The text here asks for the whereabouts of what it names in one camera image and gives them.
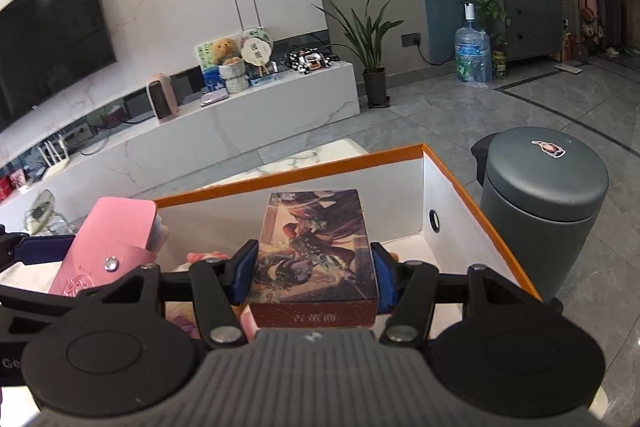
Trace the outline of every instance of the television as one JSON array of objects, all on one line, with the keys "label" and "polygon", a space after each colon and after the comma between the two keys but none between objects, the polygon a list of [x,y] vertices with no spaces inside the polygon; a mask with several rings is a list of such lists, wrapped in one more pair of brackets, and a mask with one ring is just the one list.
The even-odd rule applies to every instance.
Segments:
[{"label": "television", "polygon": [[13,0],[0,10],[0,130],[115,62],[100,0]]}]

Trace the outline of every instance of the pink bag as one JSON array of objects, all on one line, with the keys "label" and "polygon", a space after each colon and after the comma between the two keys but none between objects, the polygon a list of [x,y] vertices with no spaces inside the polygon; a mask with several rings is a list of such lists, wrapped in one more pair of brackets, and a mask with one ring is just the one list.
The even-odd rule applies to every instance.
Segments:
[{"label": "pink bag", "polygon": [[49,293],[75,297],[154,263],[166,238],[153,201],[100,198],[78,231]]}]

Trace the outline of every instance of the printed artwork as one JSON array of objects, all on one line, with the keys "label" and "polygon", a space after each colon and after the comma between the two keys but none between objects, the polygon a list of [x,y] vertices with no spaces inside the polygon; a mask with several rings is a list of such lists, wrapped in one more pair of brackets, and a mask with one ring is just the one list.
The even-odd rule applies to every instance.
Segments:
[{"label": "printed artwork", "polygon": [[[377,294],[357,190],[271,195],[251,302],[361,300]],[[331,313],[315,314],[313,322],[335,320]]]}]

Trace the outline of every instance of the trash can lid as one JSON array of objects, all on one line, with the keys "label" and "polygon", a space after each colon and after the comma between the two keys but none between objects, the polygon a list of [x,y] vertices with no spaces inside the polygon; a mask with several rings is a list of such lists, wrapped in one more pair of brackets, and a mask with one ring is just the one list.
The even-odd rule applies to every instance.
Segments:
[{"label": "trash can lid", "polygon": [[489,146],[486,175],[513,206],[551,221],[593,216],[609,187],[607,168],[590,147],[543,127],[498,134]]}]

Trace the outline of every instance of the white marble tv cabinet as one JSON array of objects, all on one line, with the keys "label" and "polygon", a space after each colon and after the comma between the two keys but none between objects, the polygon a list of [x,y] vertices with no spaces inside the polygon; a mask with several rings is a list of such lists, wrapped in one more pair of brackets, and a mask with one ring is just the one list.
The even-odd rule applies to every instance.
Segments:
[{"label": "white marble tv cabinet", "polygon": [[[353,66],[336,62],[308,75],[296,71],[231,95],[207,107],[200,100],[180,107],[177,118],[146,120],[111,136],[92,156],[74,155],[68,167],[17,191],[0,203],[0,223],[22,229],[24,212],[48,188],[56,210],[74,221],[98,198],[130,197],[185,174],[360,113]],[[90,148],[95,150],[99,144]]]}]

